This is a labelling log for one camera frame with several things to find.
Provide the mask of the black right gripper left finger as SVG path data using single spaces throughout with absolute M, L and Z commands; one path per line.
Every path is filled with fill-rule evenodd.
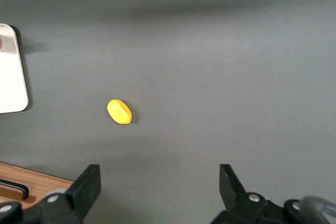
M 101 192 L 100 165 L 89 165 L 63 193 L 39 203 L 41 223 L 83 223 Z

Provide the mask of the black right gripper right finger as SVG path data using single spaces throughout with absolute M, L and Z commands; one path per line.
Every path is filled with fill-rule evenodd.
M 229 164 L 220 164 L 219 192 L 225 214 L 265 214 L 268 201 L 256 192 L 246 191 Z

